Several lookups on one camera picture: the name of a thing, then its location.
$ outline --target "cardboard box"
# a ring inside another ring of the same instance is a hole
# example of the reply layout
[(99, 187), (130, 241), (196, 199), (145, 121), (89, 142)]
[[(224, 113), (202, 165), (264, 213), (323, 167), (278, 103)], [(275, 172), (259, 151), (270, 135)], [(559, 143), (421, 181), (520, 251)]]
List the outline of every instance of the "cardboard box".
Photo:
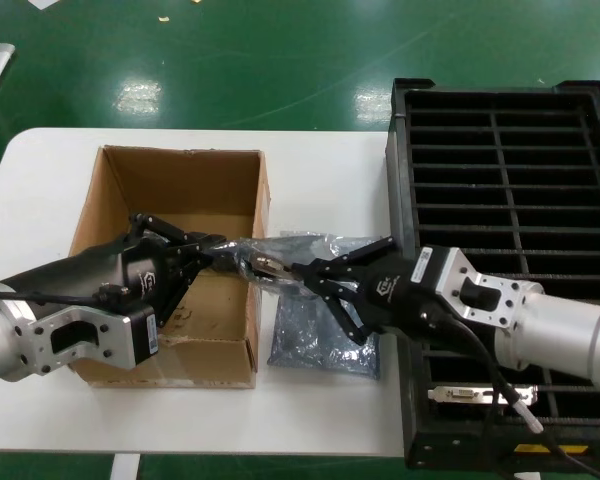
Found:
[[(71, 254), (127, 231), (132, 212), (229, 240), (262, 238), (269, 212), (264, 156), (257, 151), (101, 148)], [(160, 331), (157, 355), (131, 371), (88, 359), (74, 362), (73, 369), (96, 387), (252, 388), (259, 295), (237, 276), (204, 270)]]

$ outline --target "black plastic crate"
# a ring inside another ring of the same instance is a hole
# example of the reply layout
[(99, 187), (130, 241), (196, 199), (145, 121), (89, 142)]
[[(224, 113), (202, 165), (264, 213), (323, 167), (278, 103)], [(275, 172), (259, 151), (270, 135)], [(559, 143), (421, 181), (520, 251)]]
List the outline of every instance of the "black plastic crate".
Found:
[[(396, 80), (386, 149), (391, 229), (405, 256), (461, 247), (483, 273), (541, 283), (547, 294), (600, 303), (600, 82), (549, 89), (452, 90)], [(489, 386), (472, 359), (399, 342), (405, 458), (410, 468), (486, 469), (487, 407), (436, 404), (438, 385)], [(538, 367), (505, 372), (537, 385), (531, 410), (560, 444), (586, 445), (600, 469), (600, 392)], [(493, 449), (511, 471), (569, 471), (543, 454), (515, 413), (496, 421)]]

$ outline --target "metal bracket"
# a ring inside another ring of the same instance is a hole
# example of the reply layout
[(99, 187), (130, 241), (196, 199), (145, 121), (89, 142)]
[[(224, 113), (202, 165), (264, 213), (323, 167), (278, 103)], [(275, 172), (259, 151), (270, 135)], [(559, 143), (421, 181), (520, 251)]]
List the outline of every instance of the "metal bracket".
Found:
[[(493, 312), (472, 308), (460, 300), (458, 293), (462, 289), (465, 278), (469, 278), (476, 285), (502, 292), (498, 306)], [(482, 274), (473, 268), (459, 248), (449, 250), (447, 261), (436, 285), (436, 294), (442, 297), (459, 316), (498, 329), (507, 329), (511, 326), (516, 307), (529, 292), (542, 293), (543, 288), (539, 283)]]
[[(538, 401), (538, 387), (517, 387), (516, 392), (525, 405), (533, 405)], [(490, 405), (493, 401), (493, 387), (463, 387), (440, 386), (427, 391), (429, 400), (437, 403), (466, 403), (474, 405)], [(507, 400), (500, 395), (498, 405), (507, 405)]]

